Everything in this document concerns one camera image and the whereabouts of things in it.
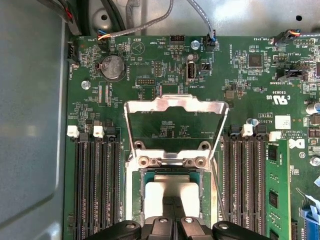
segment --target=integrated circuit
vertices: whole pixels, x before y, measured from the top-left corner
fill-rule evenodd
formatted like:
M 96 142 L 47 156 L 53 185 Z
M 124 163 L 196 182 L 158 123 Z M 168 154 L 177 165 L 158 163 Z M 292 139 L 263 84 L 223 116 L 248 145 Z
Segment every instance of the integrated circuit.
M 317 63 L 315 64 L 315 67 L 316 67 L 315 75 L 316 75 L 317 77 L 320 77 L 320 62 L 317 62 Z
M 268 146 L 268 159 L 277 161 L 278 156 L 278 147 L 275 145 L 269 145 Z
M 271 240 L 279 240 L 279 236 L 278 236 L 278 234 L 276 234 L 274 231 L 272 231 L 271 229 L 270 229 L 270 232 L 269 232 L 269 238 L 271 239 Z
M 249 68 L 262 68 L 262 54 L 249 54 Z
M 274 191 L 269 191 L 269 204 L 276 209 L 278 208 L 278 194 Z

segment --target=motherboard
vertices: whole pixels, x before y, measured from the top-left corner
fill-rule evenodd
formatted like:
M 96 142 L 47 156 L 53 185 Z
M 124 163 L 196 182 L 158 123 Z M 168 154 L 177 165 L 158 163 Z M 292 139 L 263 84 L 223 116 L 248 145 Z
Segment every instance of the motherboard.
M 143 225 L 173 176 L 208 227 L 319 239 L 317 37 L 80 36 L 68 60 L 65 240 Z

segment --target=gray metal panel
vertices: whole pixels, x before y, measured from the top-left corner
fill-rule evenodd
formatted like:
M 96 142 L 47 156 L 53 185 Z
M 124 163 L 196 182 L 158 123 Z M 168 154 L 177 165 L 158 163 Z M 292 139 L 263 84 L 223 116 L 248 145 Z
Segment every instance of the gray metal panel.
M 114 0 L 123 16 L 128 0 Z M 311 32 L 320 29 L 319 0 L 197 0 L 211 19 L 217 36 L 275 36 L 287 29 Z M 163 15 L 169 0 L 140 0 L 141 7 L 133 8 L 134 24 L 139 26 Z M 100 0 L 90 0 L 89 20 L 93 29 L 105 28 L 99 14 L 103 8 Z M 148 29 L 144 35 L 205 35 L 208 29 L 186 0 L 174 0 L 170 16 Z
M 0 22 L 0 239 L 60 239 L 63 24 L 35 0 L 1 0 Z

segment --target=white label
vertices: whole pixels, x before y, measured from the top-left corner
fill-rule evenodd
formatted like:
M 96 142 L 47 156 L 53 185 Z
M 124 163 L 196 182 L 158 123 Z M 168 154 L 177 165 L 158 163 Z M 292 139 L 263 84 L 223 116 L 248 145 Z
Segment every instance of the white label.
M 291 129 L 290 115 L 277 115 L 274 117 L 275 129 Z
M 297 139 L 294 140 L 292 138 L 289 139 L 289 148 L 294 149 L 304 149 L 306 147 L 305 140 L 304 139 Z

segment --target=blue wire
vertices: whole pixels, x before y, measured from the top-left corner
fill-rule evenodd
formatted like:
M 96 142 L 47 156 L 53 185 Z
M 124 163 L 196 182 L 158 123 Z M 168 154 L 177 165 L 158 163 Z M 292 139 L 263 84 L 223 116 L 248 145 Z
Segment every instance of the blue wire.
M 105 31 L 102 31 L 102 30 L 98 30 L 98 33 L 100 33 L 100 34 L 103 34 L 103 35 L 106 35 L 107 33 L 105 32 Z

